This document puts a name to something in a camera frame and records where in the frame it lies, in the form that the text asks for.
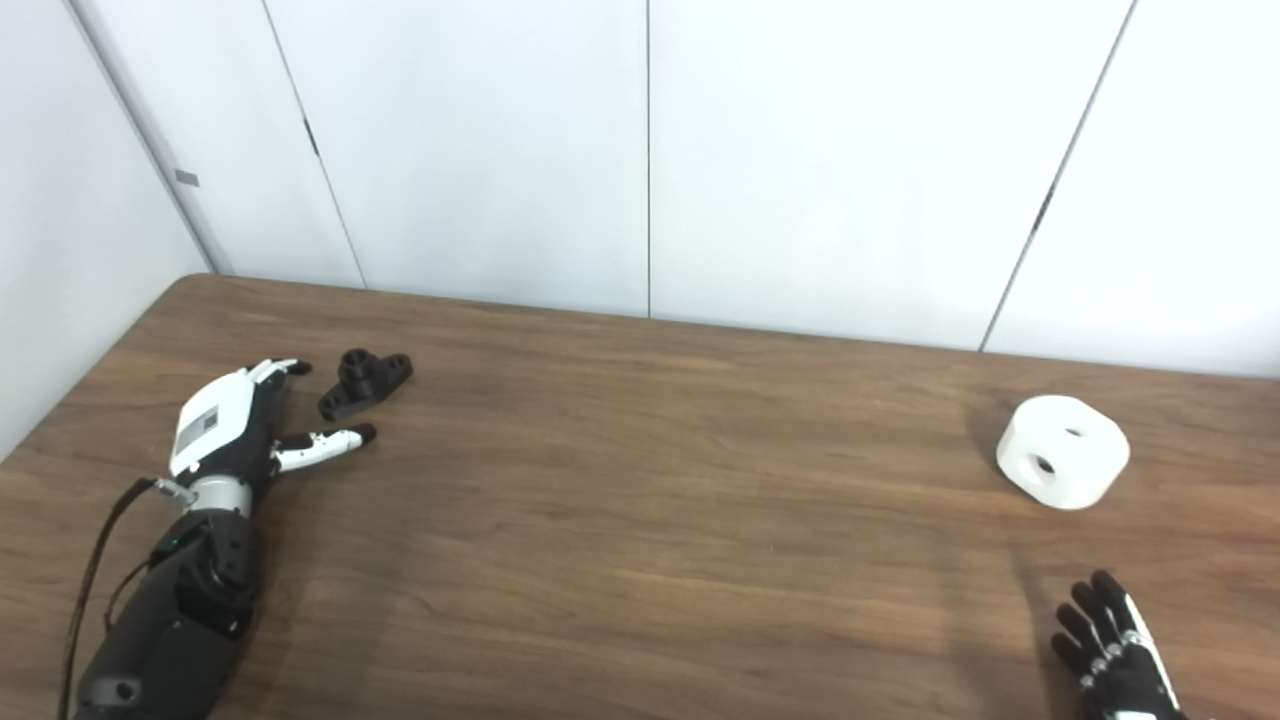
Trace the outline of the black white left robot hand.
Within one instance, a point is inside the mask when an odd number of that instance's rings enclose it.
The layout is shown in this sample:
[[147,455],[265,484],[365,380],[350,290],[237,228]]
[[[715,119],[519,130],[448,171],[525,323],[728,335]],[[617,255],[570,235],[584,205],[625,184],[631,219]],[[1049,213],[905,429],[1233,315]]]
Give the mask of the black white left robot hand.
[[276,420],[288,379],[310,373],[306,361],[265,359],[207,383],[188,398],[177,423],[169,473],[192,488],[205,477],[232,477],[260,489],[271,478],[362,448],[371,424],[282,436]]

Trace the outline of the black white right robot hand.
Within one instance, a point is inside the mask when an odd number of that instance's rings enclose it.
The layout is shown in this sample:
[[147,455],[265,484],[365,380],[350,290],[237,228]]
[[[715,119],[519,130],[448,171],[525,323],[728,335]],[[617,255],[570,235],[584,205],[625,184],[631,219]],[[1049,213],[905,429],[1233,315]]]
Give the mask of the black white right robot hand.
[[1057,606],[1050,647],[1075,678],[1084,719],[1185,719],[1133,596],[1107,570],[1076,582]]

